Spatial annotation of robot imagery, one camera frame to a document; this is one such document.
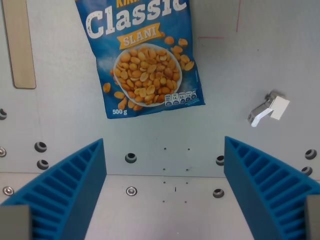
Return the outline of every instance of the beige panel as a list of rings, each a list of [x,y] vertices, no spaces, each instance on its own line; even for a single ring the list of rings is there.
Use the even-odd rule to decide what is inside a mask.
[[[18,89],[35,89],[27,0],[3,0],[3,11],[14,86]]]

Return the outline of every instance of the bolt head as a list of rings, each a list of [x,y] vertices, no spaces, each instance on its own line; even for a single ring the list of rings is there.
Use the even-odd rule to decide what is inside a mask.
[[[15,191],[12,189],[12,187],[9,187],[9,186],[5,186],[2,191],[7,196],[11,196],[15,193]]]

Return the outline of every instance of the bowl of peanuts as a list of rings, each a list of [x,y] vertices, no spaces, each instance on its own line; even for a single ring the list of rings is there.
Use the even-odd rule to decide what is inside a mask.
[[[149,43],[124,50],[115,60],[113,73],[124,94],[143,107],[164,104],[165,95],[176,93],[182,82],[176,57]]]

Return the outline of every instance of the screw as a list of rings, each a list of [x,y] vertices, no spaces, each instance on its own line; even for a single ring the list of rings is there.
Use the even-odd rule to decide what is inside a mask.
[[[7,155],[7,151],[3,148],[0,147],[0,158],[3,158]]]
[[[5,186],[2,191],[7,196],[11,196],[15,193],[15,191],[9,186]]]
[[[137,194],[137,189],[134,186],[130,186],[126,189],[126,194],[129,196],[135,196]]]

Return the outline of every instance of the snack bag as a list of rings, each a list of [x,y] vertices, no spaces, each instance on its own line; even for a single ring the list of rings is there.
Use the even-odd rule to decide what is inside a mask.
[[[109,119],[205,104],[189,0],[76,0],[76,6]]]

